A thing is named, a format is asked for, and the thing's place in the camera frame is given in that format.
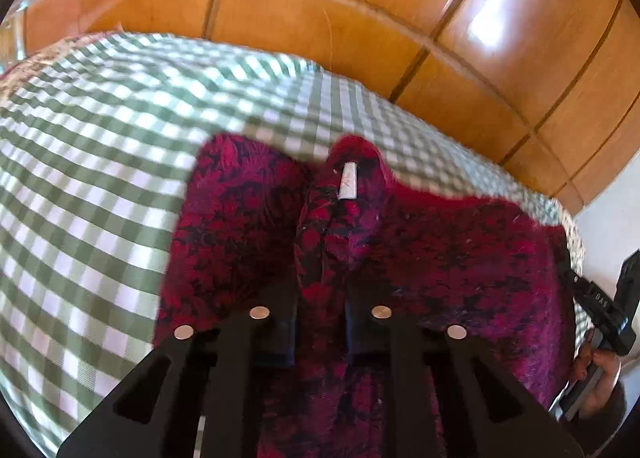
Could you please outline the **dark sleeve forearm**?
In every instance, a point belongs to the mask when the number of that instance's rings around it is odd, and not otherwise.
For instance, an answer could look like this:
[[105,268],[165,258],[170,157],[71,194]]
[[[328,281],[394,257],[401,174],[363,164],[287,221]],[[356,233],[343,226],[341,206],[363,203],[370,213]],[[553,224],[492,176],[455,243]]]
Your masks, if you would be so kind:
[[626,414],[623,382],[618,382],[604,407],[589,418],[576,415],[561,426],[574,438],[586,456],[639,456],[639,402]]

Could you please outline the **person's right hand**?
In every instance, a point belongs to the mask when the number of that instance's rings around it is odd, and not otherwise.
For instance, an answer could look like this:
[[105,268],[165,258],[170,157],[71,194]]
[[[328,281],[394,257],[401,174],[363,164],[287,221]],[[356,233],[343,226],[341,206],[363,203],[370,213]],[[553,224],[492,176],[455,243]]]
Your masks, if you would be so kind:
[[602,371],[600,380],[579,407],[578,415],[582,419],[591,418],[605,408],[622,369],[620,356],[610,350],[595,348],[592,345],[593,336],[594,329],[591,328],[587,331],[585,340],[578,350],[572,371],[572,379],[575,381],[584,381],[587,378],[588,367],[591,364],[595,364]]

